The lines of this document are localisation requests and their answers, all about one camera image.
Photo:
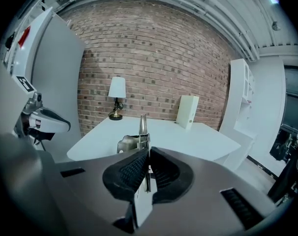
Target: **white desk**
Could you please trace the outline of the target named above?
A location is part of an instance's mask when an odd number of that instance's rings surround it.
[[[125,135],[138,135],[140,118],[106,118],[72,147],[67,156],[75,161],[116,154],[118,142]],[[193,123],[186,131],[174,121],[147,119],[151,146],[171,149],[209,161],[240,147],[238,143],[203,123]]]

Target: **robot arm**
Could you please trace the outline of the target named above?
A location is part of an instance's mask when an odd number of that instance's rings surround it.
[[[15,127],[15,132],[20,137],[31,135],[38,141],[51,140],[55,133],[70,130],[70,122],[43,107],[42,94],[37,92],[27,79],[21,79],[20,76],[13,78],[29,96],[32,96],[23,108]]]

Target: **white wall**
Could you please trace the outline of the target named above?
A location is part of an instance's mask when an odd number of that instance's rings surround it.
[[[43,141],[56,162],[67,160],[66,153],[81,139],[77,89],[84,46],[65,21],[55,16],[44,32],[35,57],[32,84],[42,93],[44,107],[71,123],[68,132]]]
[[[286,82],[283,61],[278,56],[262,57],[249,63],[255,78],[252,117],[248,128],[257,133],[250,156],[277,176],[285,166],[270,154],[277,137],[285,106]]]
[[[0,134],[11,133],[28,95],[13,80],[0,57]]]

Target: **lamp base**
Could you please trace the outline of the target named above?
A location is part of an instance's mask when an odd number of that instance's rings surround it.
[[[109,119],[110,120],[121,120],[121,119],[123,119],[123,116],[119,115],[118,111],[116,109],[113,114],[109,114]]]
[[[113,115],[110,115],[109,116],[109,119],[110,120],[121,120],[121,119],[123,119],[123,116],[122,115],[119,115],[118,117],[114,117]]]

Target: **table lamp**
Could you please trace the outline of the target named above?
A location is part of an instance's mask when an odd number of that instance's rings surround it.
[[[121,77],[113,77],[111,81],[109,97],[115,100],[115,106],[112,112],[109,113],[111,120],[121,120],[122,115],[118,114],[118,109],[123,109],[123,104],[118,102],[118,98],[126,98],[125,79]]]

